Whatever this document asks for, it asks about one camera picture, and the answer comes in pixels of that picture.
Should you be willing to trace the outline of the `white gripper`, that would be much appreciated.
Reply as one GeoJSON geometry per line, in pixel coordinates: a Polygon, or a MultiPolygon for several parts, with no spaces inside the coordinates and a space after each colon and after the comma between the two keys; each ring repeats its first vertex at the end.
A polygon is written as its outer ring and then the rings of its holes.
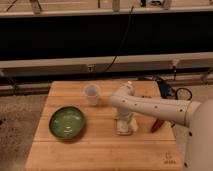
{"type": "Polygon", "coordinates": [[[127,123],[130,123],[130,127],[132,129],[133,132],[137,132],[138,131],[138,124],[137,121],[133,118],[133,112],[125,109],[125,108],[117,108],[117,113],[115,116],[115,119],[117,121],[125,121],[127,123]]]}

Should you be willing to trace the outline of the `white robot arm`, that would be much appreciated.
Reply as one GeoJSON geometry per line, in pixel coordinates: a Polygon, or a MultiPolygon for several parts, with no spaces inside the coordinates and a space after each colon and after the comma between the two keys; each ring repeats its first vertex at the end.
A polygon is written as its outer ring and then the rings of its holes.
{"type": "Polygon", "coordinates": [[[213,171],[213,99],[203,103],[189,100],[141,98],[125,83],[110,97],[120,120],[142,113],[188,128],[183,171],[213,171]]]}

